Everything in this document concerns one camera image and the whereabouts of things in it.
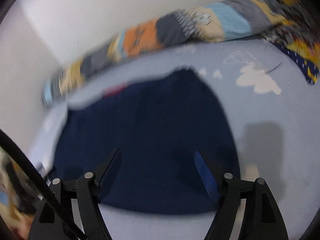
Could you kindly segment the patchwork rolled quilt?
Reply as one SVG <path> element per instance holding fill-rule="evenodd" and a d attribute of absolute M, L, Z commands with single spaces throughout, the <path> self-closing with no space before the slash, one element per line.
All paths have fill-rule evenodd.
<path fill-rule="evenodd" d="M 285 12 L 277 0 L 224 0 L 191 10 L 174 10 L 117 33 L 53 74 L 44 84 L 42 103 L 51 107 L 94 75 L 126 59 L 189 40 L 214 43 L 236 40 L 262 33 L 284 20 Z"/>

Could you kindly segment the light blue cloud bedsheet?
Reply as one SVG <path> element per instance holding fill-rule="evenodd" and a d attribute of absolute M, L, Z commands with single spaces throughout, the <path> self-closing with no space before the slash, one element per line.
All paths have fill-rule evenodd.
<path fill-rule="evenodd" d="M 263 177 L 290 239 L 299 239 L 319 209 L 319 85 L 260 38 L 193 43 L 110 67 L 52 108 L 29 151 L 50 167 L 67 109 L 84 108 L 117 85 L 153 79 L 187 65 L 212 87 L 227 115 L 246 179 Z"/>

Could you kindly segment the navy blue work jacket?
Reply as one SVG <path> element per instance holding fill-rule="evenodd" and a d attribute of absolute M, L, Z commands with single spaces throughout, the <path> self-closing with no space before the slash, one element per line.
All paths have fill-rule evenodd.
<path fill-rule="evenodd" d="M 114 149 L 122 155 L 101 184 L 103 204 L 165 215 L 214 211 L 217 185 L 204 153 L 240 176 L 231 130 L 211 89 L 191 69 L 131 84 L 81 110 L 69 110 L 50 178 L 78 179 Z"/>

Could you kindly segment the navy yellow star pillow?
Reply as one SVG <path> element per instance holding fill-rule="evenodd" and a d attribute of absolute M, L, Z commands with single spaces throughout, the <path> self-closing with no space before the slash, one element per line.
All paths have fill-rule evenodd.
<path fill-rule="evenodd" d="M 289 45 L 279 42 L 272 44 L 282 53 L 288 56 L 300 69 L 306 82 L 315 85 L 319 80 L 319 43 L 313 48 L 297 39 Z"/>

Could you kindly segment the grey patterned cloth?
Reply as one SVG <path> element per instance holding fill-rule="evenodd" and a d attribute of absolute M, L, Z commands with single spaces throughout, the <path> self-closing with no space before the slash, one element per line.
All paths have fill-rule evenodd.
<path fill-rule="evenodd" d="M 279 43 L 289 50 L 319 50 L 319 29 L 304 5 L 294 2 L 286 4 L 283 0 L 275 0 L 276 9 L 285 20 L 261 36 L 271 43 Z"/>

